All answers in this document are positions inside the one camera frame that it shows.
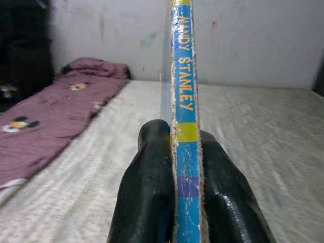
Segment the pink cartoon print blanket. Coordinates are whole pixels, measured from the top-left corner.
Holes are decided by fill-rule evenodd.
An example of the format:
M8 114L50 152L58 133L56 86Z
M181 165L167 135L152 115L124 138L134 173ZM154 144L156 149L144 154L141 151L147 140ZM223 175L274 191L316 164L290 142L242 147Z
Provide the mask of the pink cartoon print blanket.
M78 58L0 115L0 206L44 169L131 78L126 64Z

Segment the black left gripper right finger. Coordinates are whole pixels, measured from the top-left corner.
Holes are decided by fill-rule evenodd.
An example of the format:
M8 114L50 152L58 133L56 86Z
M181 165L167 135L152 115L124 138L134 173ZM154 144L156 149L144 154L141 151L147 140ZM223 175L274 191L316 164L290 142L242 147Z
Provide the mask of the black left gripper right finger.
M200 136L210 243L276 243L244 174L212 134Z

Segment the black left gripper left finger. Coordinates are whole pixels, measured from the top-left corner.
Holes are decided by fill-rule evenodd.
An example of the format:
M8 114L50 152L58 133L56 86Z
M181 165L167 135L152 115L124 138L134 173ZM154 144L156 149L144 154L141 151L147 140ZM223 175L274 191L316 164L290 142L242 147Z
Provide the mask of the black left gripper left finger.
M145 123L118 189L107 243L169 243L175 208L170 126Z

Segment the white quilted mattress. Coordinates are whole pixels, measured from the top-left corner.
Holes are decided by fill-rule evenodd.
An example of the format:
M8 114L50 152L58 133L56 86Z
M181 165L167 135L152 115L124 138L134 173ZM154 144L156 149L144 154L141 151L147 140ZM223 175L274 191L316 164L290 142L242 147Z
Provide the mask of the white quilted mattress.
M0 243L105 243L140 128L161 85L131 81L0 207ZM324 98L308 90L198 88L200 126L247 178L278 243L324 243Z

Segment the colourful blue children's book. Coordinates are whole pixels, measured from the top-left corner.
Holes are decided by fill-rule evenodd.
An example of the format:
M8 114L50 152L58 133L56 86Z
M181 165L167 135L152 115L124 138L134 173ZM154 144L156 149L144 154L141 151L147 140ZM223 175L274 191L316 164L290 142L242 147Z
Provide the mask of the colourful blue children's book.
M161 117L170 124L175 216L171 243L209 243L204 209L193 0L166 0Z

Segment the black clothes heap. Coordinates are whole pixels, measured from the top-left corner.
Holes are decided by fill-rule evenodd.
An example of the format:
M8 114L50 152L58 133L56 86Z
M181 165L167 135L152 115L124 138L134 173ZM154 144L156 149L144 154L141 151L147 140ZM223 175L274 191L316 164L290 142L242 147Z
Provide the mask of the black clothes heap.
M0 0L0 114L54 80L50 0Z

